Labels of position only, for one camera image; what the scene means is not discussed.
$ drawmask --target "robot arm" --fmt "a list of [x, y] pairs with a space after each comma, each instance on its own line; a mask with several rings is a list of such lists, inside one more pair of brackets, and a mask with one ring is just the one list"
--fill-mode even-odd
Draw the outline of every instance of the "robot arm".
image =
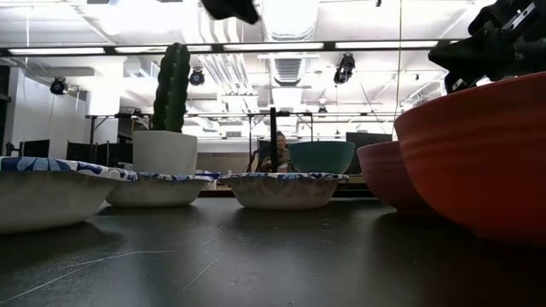
[[482, 78], [546, 71], [546, 0], [497, 0], [468, 27], [470, 38], [440, 45], [428, 59], [449, 71], [448, 93], [474, 87]]

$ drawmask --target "potted cactus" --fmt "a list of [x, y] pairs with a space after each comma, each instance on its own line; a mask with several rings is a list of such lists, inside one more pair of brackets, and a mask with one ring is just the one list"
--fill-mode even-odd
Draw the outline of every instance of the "potted cactus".
[[197, 138], [182, 133], [188, 98], [190, 53], [174, 43], [161, 60], [152, 130], [133, 136], [133, 168], [159, 174], [194, 175]]

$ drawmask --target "ceiling light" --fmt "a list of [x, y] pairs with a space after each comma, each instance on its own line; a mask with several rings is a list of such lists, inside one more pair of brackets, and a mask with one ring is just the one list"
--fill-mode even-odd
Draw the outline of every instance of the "ceiling light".
[[12, 55], [102, 55], [103, 48], [31, 48], [8, 49]]
[[342, 42], [336, 49], [388, 49], [388, 48], [432, 48], [438, 41], [391, 41], [391, 42]]
[[238, 43], [226, 44], [228, 51], [264, 51], [264, 50], [319, 50], [324, 43]]
[[268, 55], [258, 55], [258, 60], [283, 60], [283, 59], [318, 59], [321, 56], [319, 54], [268, 54]]
[[188, 45], [189, 52], [206, 52], [212, 51], [212, 46], [207, 44]]
[[165, 53], [167, 50], [166, 46], [157, 46], [157, 47], [116, 47], [114, 48], [118, 53], [129, 53], [129, 54], [138, 54], [138, 53]]

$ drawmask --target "cactus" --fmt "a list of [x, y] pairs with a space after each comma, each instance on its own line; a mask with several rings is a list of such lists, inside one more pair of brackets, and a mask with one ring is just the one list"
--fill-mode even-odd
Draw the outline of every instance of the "cactus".
[[174, 43], [161, 60], [152, 117], [154, 130], [182, 132], [188, 98], [189, 58], [188, 48]]

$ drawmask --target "blue patterned paper bowl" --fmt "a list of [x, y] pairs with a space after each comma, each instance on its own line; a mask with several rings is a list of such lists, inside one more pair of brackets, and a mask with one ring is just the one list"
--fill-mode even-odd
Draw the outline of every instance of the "blue patterned paper bowl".
[[132, 171], [31, 157], [0, 157], [0, 234], [47, 229], [93, 216]]
[[218, 179], [229, 184], [242, 206], [257, 209], [306, 210], [325, 206], [347, 175], [329, 173], [242, 173]]
[[139, 172], [135, 182], [118, 183], [106, 201], [117, 207], [185, 206], [194, 202], [210, 182], [214, 182], [214, 179]]

